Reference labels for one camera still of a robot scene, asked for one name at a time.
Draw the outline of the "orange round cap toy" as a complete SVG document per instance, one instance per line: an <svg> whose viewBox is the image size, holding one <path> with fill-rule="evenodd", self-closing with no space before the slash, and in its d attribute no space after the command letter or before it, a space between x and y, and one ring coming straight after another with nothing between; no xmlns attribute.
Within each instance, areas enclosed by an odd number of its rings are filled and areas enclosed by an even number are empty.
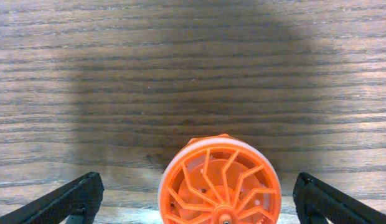
<svg viewBox="0 0 386 224"><path fill-rule="evenodd" d="M281 201L269 160L227 134L191 139L158 188L164 223L276 223Z"/></svg>

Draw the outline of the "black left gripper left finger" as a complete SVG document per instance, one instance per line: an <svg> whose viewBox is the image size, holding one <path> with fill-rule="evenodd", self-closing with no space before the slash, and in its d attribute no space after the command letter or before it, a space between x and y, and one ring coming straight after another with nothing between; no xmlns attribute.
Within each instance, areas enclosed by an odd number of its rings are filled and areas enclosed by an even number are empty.
<svg viewBox="0 0 386 224"><path fill-rule="evenodd" d="M86 173L27 205L0 217L0 224L92 224L103 200L100 174Z"/></svg>

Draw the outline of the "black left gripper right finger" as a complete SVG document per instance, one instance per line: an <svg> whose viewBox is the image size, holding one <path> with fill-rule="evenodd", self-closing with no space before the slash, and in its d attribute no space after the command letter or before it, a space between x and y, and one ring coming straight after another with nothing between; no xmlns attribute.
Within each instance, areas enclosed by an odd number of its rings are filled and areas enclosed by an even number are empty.
<svg viewBox="0 0 386 224"><path fill-rule="evenodd" d="M385 214L306 172L297 176L293 201L299 221L304 224L386 224Z"/></svg>

